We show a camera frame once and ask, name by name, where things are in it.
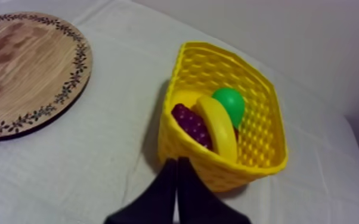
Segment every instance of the white fabric surface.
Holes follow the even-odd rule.
[[[278,92],[285,171],[220,195],[255,224],[359,223],[359,150],[343,116],[252,57],[129,1],[0,0],[80,29],[94,56],[77,103],[46,128],[0,142],[0,223],[100,224],[156,176],[154,107],[183,42],[208,41],[260,69]]]

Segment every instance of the yellow toy banana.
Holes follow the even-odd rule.
[[[237,141],[230,116],[219,101],[200,97],[196,109],[203,118],[213,142],[213,150],[233,163],[237,161]]]

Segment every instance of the wooden tray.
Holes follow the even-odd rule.
[[[41,13],[0,15],[0,137],[57,117],[91,74],[88,42],[68,22]]]

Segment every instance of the yellow plastic basket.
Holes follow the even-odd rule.
[[[212,95],[224,87],[238,90],[246,103],[239,128],[237,163],[230,163],[198,144],[171,116],[175,91]],[[281,171],[288,155],[273,85],[232,52],[209,43],[185,43],[163,103],[158,154],[162,163],[168,157],[189,157],[199,177],[212,191],[228,191]]]

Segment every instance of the floral border pattern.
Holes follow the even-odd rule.
[[[61,30],[64,35],[71,37],[76,45],[76,56],[73,64],[75,70],[70,73],[70,79],[64,82],[61,92],[54,97],[54,101],[46,106],[41,106],[38,110],[28,112],[23,116],[19,116],[15,121],[7,123],[6,121],[0,122],[0,135],[5,132],[19,133],[20,128],[24,125],[33,125],[43,116],[51,116],[52,112],[57,110],[54,104],[64,104],[65,100],[69,99],[72,89],[76,88],[81,83],[83,72],[88,68],[85,66],[87,46],[83,43],[83,37],[72,30],[69,26],[61,23],[57,18],[50,19],[49,17],[40,17],[38,15],[31,15],[28,13],[20,14],[4,14],[0,15],[0,21],[13,21],[13,20],[32,20],[38,23],[46,24],[47,26],[54,26],[56,30]]]

